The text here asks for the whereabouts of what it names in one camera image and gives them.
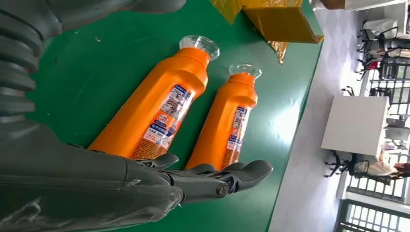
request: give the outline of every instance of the office chair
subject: office chair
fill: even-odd
[[[326,165],[329,166],[334,166],[334,168],[330,168],[330,170],[332,170],[332,173],[330,173],[330,175],[324,175],[324,177],[328,178],[333,176],[333,174],[336,173],[336,175],[340,175],[342,173],[344,173],[345,171],[349,172],[349,175],[355,177],[355,178],[368,178],[368,179],[372,179],[376,182],[381,182],[385,185],[390,186],[390,183],[392,181],[392,177],[389,175],[368,175],[367,171],[368,171],[368,167],[370,165],[370,162],[368,160],[362,160],[362,161],[357,161],[357,154],[352,154],[352,159],[351,160],[343,160],[340,159],[339,155],[337,155],[336,151],[332,151],[333,156],[336,158],[336,162],[334,163],[328,163],[325,162]],[[363,173],[357,172],[354,169],[354,166],[358,163],[366,163],[366,171]]]

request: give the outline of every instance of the metal railing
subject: metal railing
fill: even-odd
[[[375,205],[344,200],[336,232],[408,232],[410,215]]]

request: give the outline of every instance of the white table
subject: white table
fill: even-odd
[[[398,32],[406,33],[408,7],[409,0],[405,0],[398,4],[368,9],[366,10],[366,19],[369,21],[378,19],[395,19],[397,20]]]
[[[322,148],[378,160],[384,143],[388,97],[335,96]]]

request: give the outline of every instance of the desk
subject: desk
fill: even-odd
[[[398,4],[368,9],[367,20],[395,19],[397,20],[398,32],[406,33],[408,7],[409,0],[405,0]]]
[[[322,148],[367,155],[379,159],[384,142],[388,97],[333,99]]]
[[[309,2],[302,8],[309,24],[320,30]],[[154,65],[175,54],[179,40],[190,34],[214,40],[220,57],[210,62],[206,91],[192,104],[171,145],[169,152],[180,160],[174,168],[183,168],[189,159],[215,93],[229,78],[229,66],[249,62],[263,75],[255,84],[259,102],[250,114],[239,160],[264,159],[275,171],[255,189],[185,204],[163,220],[122,231],[266,232],[320,44],[292,44],[279,65],[244,13],[230,25],[208,0],[189,0],[172,14],[118,12],[50,43],[32,76],[37,89],[28,96],[36,112],[29,117],[47,123],[62,141],[87,147]]]

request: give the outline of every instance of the clear bottle cap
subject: clear bottle cap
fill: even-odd
[[[179,42],[179,48],[193,47],[198,48],[206,53],[212,60],[219,57],[219,47],[217,44],[201,35],[187,35]]]
[[[229,67],[231,76],[239,73],[248,73],[256,79],[262,75],[262,70],[258,66],[248,63],[233,64]]]

